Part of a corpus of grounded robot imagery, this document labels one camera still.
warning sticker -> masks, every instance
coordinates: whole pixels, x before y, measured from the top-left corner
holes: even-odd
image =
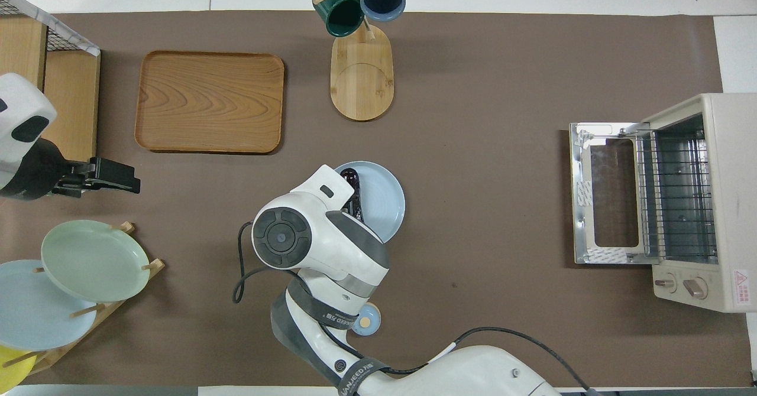
[[[733,283],[736,286],[733,301],[736,304],[752,304],[749,299],[749,272],[744,269],[733,270]]]

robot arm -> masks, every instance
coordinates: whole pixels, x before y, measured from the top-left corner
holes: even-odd
[[[338,388],[340,396],[557,396],[505,350],[473,346],[441,353],[401,379],[347,343],[347,330],[389,271],[383,243],[341,212],[352,187],[328,166],[257,213],[252,243],[263,263],[299,269],[271,307],[276,339]]]
[[[55,108],[32,83],[14,73],[0,76],[0,196],[81,197],[84,191],[98,189],[140,193],[133,167],[100,157],[67,161],[54,143],[40,138],[56,116]]]

white toaster oven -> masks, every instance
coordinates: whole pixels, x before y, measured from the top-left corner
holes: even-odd
[[[570,126],[575,261],[652,264],[657,297],[757,311],[757,94]]]

green mug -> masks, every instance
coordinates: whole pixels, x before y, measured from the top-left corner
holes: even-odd
[[[313,7],[326,24],[326,30],[335,37],[350,35],[363,23],[360,0],[323,0]]]

brown table surface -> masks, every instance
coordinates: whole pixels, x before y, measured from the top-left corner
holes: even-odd
[[[505,326],[554,348],[595,386],[746,386],[745,316],[657,299],[649,267],[572,261],[568,124],[634,121],[722,89],[709,17],[405,14],[392,41],[396,94],[370,123],[329,98],[333,38],[311,12],[71,14],[103,49],[98,154],[136,167],[141,194],[9,200],[0,261],[39,258],[70,219],[138,227],[167,269],[34,383],[327,385],[280,345],[268,307],[283,274],[232,304],[236,234],[321,164],[375,161],[405,190],[392,269],[371,301],[383,323],[351,336],[398,368],[475,326]],[[246,51],[286,63],[284,129],[270,155],[156,154],[134,140],[140,63],[150,51]],[[245,245],[248,268],[260,264]],[[506,348],[552,385],[575,386],[516,337]]]

